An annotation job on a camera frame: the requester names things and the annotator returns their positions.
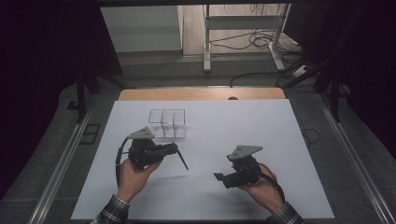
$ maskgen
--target floor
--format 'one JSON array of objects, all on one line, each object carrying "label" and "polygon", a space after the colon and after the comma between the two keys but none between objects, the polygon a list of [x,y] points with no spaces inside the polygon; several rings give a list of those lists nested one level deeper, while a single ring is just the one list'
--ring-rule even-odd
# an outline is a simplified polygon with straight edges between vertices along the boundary
[{"label": "floor", "polygon": [[[201,14],[202,7],[188,9],[191,10],[190,15],[196,16],[195,19],[191,18],[192,21],[198,21],[197,18],[203,17]],[[249,9],[250,6],[244,10],[249,13]],[[213,13],[223,13],[225,10],[228,13],[234,13],[233,8],[228,6],[225,9],[224,6],[218,6],[217,9],[213,8]],[[222,36],[214,35],[211,36],[212,38],[222,38]],[[193,40],[191,42],[198,43],[198,40],[191,39]],[[284,39],[285,42],[290,43],[290,49],[295,48],[289,39],[286,37]],[[235,46],[245,46],[246,44],[248,44],[246,39],[233,43]],[[246,51],[247,54],[244,55],[235,54],[235,52],[225,48],[213,48],[212,52],[217,55],[212,58],[212,71],[209,74],[205,73],[203,71],[203,58],[199,53],[199,50],[203,50],[203,45],[200,45],[196,44],[197,48],[192,46],[191,49],[187,49],[186,44],[185,56],[166,52],[120,54],[120,64],[124,77],[116,77],[116,79],[137,88],[227,87],[230,85],[232,78],[247,73],[255,74],[235,79],[233,85],[273,87],[279,79],[279,73],[276,72],[271,56],[260,51],[267,50],[265,48]],[[297,55],[294,55],[288,60],[295,61],[297,57]],[[91,102],[88,105],[92,106],[88,124],[100,124],[98,136],[90,145],[77,145],[59,189],[55,191],[54,201],[48,207],[49,210],[45,215],[44,223],[81,223],[70,220],[70,217],[91,168],[112,105],[118,99],[121,91],[121,88],[113,83],[101,78],[98,78],[98,80],[102,88],[100,93],[96,95],[87,93],[87,100]],[[335,219],[309,220],[310,223],[387,223],[381,220],[375,211],[357,172],[327,120],[318,96],[312,90],[314,81],[315,78],[311,77],[292,88],[284,89],[300,123],[302,133],[307,136],[308,151],[335,215]],[[37,202],[42,196],[43,189],[50,180],[52,171],[77,128],[77,111],[66,109],[71,101],[76,100],[75,86],[71,86],[61,93],[58,110],[46,134],[19,178],[0,202],[0,217],[2,218],[0,222],[28,223]],[[355,115],[344,98],[340,100],[339,113],[341,124],[350,142],[386,200],[390,212],[395,216],[396,161]]]}]

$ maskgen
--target shirt cuff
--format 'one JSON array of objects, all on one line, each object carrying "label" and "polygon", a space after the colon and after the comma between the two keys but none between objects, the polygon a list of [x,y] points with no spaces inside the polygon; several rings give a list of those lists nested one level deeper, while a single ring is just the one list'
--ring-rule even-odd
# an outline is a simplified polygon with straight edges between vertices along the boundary
[{"label": "shirt cuff", "polygon": [[288,203],[285,202],[283,206],[267,218],[267,221],[273,224],[301,224],[304,220],[296,212],[296,210]]},{"label": "shirt cuff", "polygon": [[96,219],[100,223],[122,223],[128,217],[129,206],[127,202],[113,194]]}]

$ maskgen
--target hand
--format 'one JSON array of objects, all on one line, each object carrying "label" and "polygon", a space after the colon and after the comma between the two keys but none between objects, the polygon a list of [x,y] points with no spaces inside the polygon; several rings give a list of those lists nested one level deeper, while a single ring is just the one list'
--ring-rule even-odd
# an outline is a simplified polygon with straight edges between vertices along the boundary
[{"label": "hand", "polygon": [[125,160],[120,168],[120,183],[117,196],[129,203],[146,186],[149,176],[160,164],[161,162],[159,161],[144,170],[139,170],[129,159]]},{"label": "hand", "polygon": [[[269,175],[276,180],[276,175],[268,167],[264,165],[260,165],[260,167],[263,174]],[[244,185],[239,188],[246,191],[256,203],[266,208],[272,214],[283,206],[282,198],[274,185],[262,177],[259,177],[259,180],[255,184]]]}]

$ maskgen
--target white paper sheet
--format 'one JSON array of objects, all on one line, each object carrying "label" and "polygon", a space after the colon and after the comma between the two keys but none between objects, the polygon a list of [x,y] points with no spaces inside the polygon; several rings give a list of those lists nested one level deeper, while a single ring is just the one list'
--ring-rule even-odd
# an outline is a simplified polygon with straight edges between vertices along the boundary
[{"label": "white paper sheet", "polygon": [[[132,203],[129,219],[264,219],[270,214],[244,191],[226,189],[213,173],[233,173],[226,155],[237,145],[262,146],[253,154],[276,173],[289,201],[304,218],[332,218],[289,100],[116,102],[72,219],[93,219],[117,192],[115,159],[123,139],[149,126],[152,109],[185,109],[186,137],[178,155],[164,158]],[[154,139],[157,144],[172,139]],[[126,151],[131,140],[126,144]]]}]

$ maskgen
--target power strip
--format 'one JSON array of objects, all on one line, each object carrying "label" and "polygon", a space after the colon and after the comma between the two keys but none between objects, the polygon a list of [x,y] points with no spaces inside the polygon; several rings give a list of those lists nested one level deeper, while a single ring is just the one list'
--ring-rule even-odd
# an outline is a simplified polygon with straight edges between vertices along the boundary
[{"label": "power strip", "polygon": [[300,75],[304,74],[306,71],[308,71],[309,69],[311,69],[310,67],[306,66],[306,65],[302,65],[301,67],[299,67],[299,69],[297,69],[297,71],[295,71],[293,73],[294,77],[299,77]]}]

